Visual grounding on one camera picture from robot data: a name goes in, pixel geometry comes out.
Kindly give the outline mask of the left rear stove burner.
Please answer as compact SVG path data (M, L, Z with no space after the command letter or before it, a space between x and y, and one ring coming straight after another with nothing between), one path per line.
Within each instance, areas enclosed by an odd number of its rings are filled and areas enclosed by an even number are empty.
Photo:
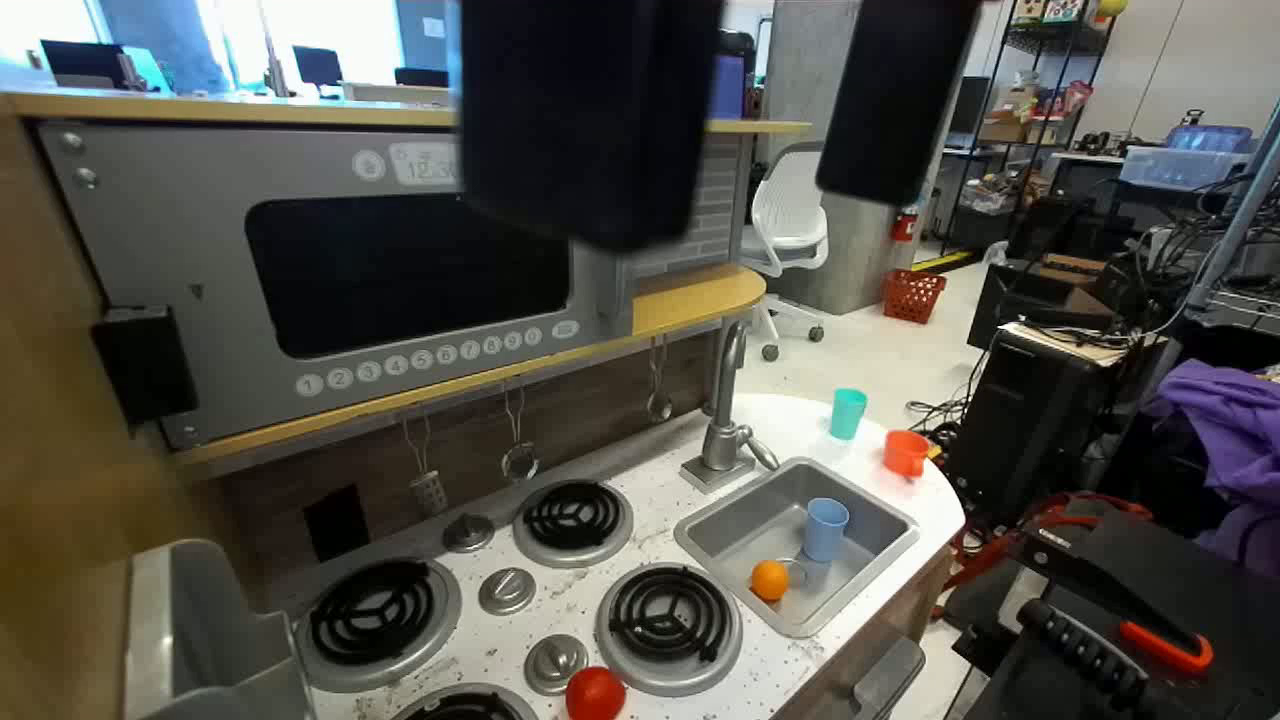
M434 661L460 622L460 586L434 561L377 561L338 579L295 622L304 678L363 691Z

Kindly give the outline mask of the grey stove knob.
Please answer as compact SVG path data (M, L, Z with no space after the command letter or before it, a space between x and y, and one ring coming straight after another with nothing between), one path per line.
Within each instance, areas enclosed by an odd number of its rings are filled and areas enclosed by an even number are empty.
M479 586L479 607L494 617L514 617L514 613L527 607L533 598L535 598L535 577L527 570L495 570Z

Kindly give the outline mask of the red ball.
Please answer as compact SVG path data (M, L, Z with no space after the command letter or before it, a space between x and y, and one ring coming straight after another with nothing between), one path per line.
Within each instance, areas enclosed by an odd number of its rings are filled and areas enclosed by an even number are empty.
M566 691L568 720L616 720L623 711L623 701L628 688L610 670L582 670Z

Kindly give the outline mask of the red basket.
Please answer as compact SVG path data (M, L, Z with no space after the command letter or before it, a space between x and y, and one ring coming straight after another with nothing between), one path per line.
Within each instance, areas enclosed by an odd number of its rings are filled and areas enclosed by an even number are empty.
M928 326L941 294L943 294L943 276L941 276L941 273L907 273L907 267L895 267L895 273L884 281L879 310L884 310L894 321Z

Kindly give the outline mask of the right front stove burner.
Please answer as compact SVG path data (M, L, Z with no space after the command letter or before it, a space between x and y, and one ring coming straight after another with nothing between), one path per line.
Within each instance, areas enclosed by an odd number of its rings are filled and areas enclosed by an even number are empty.
M697 697L721 686L742 661L743 622L704 573L647 565L603 591L597 646L628 688Z

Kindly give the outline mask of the blue plastic cup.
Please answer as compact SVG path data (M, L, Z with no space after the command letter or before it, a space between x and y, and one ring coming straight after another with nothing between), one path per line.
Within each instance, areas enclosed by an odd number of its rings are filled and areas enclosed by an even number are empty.
M850 534L853 514L831 497L814 497L804 504L804 540L800 553L817 565L827 565Z

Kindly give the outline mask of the orange plastic cup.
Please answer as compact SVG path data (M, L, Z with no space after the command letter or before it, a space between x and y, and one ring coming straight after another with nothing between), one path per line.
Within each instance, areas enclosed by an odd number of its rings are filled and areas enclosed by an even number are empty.
M879 463L890 474L904 475L904 479L915 479L926 474L928 455L933 455L933 442L928 438L894 428L884 438Z

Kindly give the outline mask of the wooden toy kitchen shelf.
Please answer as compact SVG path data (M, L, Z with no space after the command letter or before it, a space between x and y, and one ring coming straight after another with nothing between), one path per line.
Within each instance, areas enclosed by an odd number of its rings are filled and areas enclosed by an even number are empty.
M12 94L5 118L41 242L95 289L83 363L112 398L90 446L150 469L238 474L763 295L735 257L756 122L707 130L681 242L610 257L470 210L441 110Z

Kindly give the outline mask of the white office chair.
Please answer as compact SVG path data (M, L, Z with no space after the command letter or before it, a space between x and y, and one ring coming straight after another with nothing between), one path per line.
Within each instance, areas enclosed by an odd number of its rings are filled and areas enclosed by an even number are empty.
M820 151L820 142L788 144L754 192L742 262L763 281L827 266L827 212L817 187ZM763 363L783 356L783 321L795 321L810 343L823 339L823 316L817 310L769 294L754 312L754 326L763 332Z

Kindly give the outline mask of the orange ball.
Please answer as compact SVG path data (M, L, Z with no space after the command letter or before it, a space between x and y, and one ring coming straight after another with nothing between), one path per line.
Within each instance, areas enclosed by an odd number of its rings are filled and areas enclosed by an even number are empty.
M791 588L791 573L783 561L759 561L754 570L754 598L763 600L763 604L782 604Z

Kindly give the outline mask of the right rear stove burner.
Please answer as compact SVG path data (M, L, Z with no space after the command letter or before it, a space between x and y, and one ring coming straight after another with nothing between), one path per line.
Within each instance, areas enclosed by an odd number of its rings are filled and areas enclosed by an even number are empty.
M632 535L632 504L610 486L566 479L520 504L518 547L548 570L610 561Z

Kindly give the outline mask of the grey toy microwave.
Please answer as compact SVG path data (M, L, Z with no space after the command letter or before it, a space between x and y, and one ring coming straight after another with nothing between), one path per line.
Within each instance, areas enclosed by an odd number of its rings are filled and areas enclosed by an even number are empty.
M632 276L460 195L448 131L46 122L110 305L178 326L198 450L616 339Z

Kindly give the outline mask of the grey toy sink basin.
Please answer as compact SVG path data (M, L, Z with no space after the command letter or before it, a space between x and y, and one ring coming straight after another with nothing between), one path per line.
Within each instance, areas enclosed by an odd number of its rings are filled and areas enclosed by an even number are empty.
M844 514L844 526L823 526L823 561L804 556L817 501ZM915 526L831 469L788 459L684 518L676 544L782 637L817 637L915 544ZM763 561L791 577L777 604L754 591Z

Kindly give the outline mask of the purple cloth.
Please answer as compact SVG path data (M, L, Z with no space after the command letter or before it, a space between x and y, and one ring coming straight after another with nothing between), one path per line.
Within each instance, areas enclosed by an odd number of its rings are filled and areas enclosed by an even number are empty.
M1265 372L1186 360L1156 385L1156 405L1187 419L1208 486L1234 504L1195 544L1256 577L1280 577L1280 385Z

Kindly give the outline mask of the orange handled clamp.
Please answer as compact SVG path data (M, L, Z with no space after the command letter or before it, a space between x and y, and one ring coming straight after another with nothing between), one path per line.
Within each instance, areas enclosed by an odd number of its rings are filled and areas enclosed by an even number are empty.
M1127 651L1191 679L1201 679L1217 666L1217 649L1204 633L1191 633L1178 617L1147 604L1121 577L1079 556L1071 540L1047 529L1032 529L1022 540L1022 561L1052 586L1109 607L1116 617L1116 637Z

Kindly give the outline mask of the stove burner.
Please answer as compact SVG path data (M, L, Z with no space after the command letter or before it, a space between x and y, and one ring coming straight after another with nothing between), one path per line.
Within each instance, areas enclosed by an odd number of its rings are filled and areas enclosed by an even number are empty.
M434 661L460 622L460 586L434 561L377 561L338 579L295 622L304 678L363 691Z
M721 686L742 661L743 622L704 573L647 565L603 591L597 646L628 688L697 697Z
M495 686L457 686L421 697L398 720L535 720L535 711Z
M632 535L632 504L610 486L566 479L520 504L518 547L548 570L610 561Z

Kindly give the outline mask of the teal plastic cup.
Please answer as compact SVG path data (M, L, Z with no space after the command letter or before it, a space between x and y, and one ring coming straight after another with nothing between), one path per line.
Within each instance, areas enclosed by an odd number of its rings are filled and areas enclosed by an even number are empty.
M866 419L866 410L868 410L868 398L862 387L837 387L827 433L837 442L853 442Z

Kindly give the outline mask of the left front stove burner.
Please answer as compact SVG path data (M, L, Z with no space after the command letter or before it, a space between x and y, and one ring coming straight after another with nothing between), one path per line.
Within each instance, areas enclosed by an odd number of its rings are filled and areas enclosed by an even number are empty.
M421 697L398 720L535 720L535 711L495 686L457 686Z

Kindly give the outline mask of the grey toy faucet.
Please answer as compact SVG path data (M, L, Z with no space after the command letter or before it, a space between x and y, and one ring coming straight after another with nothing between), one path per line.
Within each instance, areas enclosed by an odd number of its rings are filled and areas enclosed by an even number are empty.
M735 372L743 368L743 328L726 326L716 348L713 418L701 454L681 463L681 474L701 488L721 488L754 469L769 463L756 433L731 418Z

